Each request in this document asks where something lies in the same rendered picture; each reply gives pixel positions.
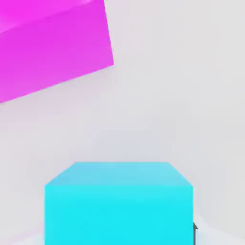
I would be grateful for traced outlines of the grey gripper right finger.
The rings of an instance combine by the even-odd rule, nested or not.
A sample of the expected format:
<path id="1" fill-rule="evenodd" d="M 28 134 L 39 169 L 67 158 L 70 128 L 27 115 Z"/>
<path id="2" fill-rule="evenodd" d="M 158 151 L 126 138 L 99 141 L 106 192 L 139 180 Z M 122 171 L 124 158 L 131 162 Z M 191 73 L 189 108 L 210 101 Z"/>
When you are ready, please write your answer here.
<path id="1" fill-rule="evenodd" d="M 230 238 L 204 222 L 195 222 L 194 245 L 230 245 Z"/>

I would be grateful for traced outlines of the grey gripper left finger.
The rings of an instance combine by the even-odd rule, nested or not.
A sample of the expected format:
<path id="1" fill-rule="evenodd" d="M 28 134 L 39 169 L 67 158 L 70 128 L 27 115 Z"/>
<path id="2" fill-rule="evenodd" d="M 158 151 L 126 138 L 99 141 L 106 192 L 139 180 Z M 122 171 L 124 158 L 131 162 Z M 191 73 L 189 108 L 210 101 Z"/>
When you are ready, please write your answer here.
<path id="1" fill-rule="evenodd" d="M 38 233 L 19 242 L 19 245 L 45 245 L 44 234 Z"/>

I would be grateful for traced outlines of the small cyan cube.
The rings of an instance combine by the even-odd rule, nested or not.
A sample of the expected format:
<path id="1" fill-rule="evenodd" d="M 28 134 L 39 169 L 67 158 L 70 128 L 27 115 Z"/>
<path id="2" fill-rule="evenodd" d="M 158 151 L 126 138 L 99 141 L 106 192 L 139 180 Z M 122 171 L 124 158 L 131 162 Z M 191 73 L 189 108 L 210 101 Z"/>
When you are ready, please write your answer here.
<path id="1" fill-rule="evenodd" d="M 164 162 L 78 162 L 45 186 L 45 245 L 194 245 L 193 186 Z"/>

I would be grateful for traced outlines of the large magenta box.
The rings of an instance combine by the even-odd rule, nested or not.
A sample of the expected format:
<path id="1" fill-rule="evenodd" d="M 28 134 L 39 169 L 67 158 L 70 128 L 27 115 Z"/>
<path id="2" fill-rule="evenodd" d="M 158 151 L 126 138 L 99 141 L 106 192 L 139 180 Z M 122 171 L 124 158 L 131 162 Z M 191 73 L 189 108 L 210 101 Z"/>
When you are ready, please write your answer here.
<path id="1" fill-rule="evenodd" d="M 113 64 L 104 0 L 0 0 L 0 103 Z"/>

